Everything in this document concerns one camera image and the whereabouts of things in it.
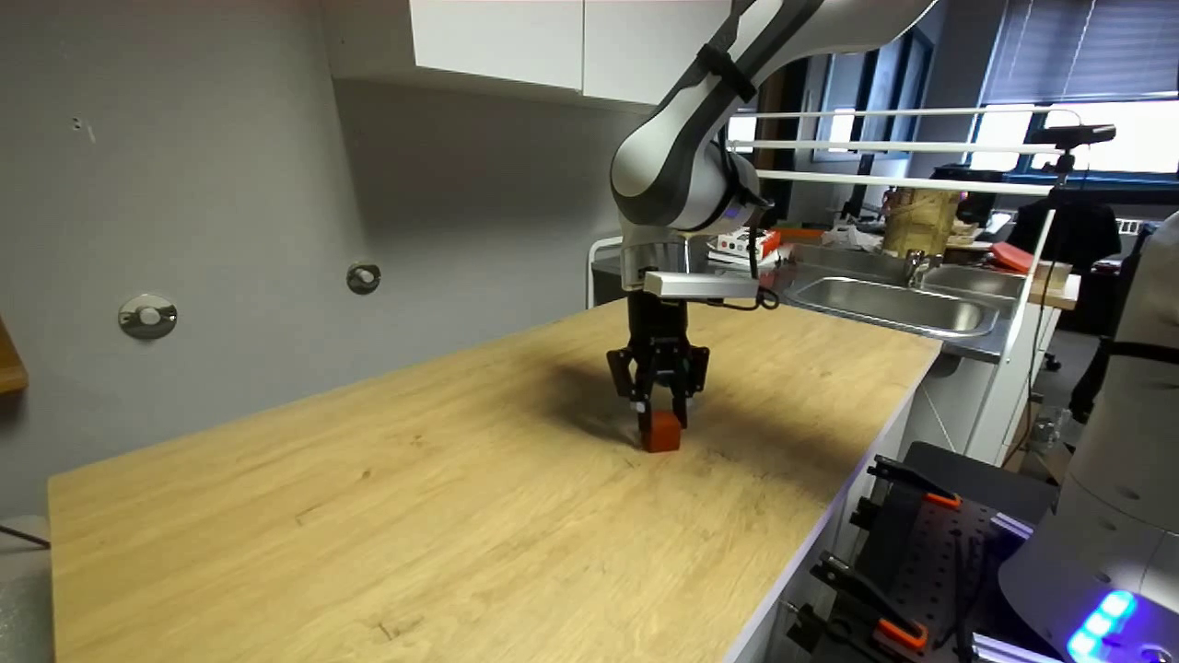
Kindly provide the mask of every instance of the cabinet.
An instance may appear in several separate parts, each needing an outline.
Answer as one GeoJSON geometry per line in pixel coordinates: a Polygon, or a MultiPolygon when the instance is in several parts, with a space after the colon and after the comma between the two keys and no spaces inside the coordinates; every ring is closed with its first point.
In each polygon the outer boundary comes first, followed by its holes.
{"type": "Polygon", "coordinates": [[[320,0],[336,79],[469,74],[660,103],[729,0],[320,0]]]}
{"type": "Polygon", "coordinates": [[[729,0],[585,0],[581,93],[660,103],[725,16],[729,0]]]}

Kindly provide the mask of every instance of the white cabinet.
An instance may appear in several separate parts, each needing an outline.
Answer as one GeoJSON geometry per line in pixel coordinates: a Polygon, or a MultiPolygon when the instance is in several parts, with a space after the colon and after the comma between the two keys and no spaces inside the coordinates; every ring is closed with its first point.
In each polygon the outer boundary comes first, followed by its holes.
{"type": "Polygon", "coordinates": [[[729,0],[585,0],[585,96],[660,103],[729,0]]]}
{"type": "Polygon", "coordinates": [[[469,74],[660,103],[729,0],[320,0],[336,79],[469,74]]]}

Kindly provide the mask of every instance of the window blinds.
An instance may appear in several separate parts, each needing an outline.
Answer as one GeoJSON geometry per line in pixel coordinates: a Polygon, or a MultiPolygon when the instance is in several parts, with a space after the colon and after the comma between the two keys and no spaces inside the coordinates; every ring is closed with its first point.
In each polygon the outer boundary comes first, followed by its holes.
{"type": "Polygon", "coordinates": [[[1144,98],[1174,87],[1179,0],[1010,0],[984,98],[1144,98]]]}

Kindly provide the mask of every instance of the robotic arm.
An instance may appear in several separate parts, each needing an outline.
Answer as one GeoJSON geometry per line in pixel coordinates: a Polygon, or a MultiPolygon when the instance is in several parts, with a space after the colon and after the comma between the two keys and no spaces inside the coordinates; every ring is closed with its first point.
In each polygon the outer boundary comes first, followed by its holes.
{"type": "Polygon", "coordinates": [[[622,291],[629,348],[607,364],[639,411],[646,450],[678,450],[686,402],[704,386],[706,351],[686,339],[692,297],[746,297],[754,279],[666,271],[673,238],[767,214],[754,171],[725,155],[721,120],[781,66],[829,53],[871,53],[907,35],[935,0],[754,0],[729,16],[698,63],[613,161],[622,211],[622,291]]]}

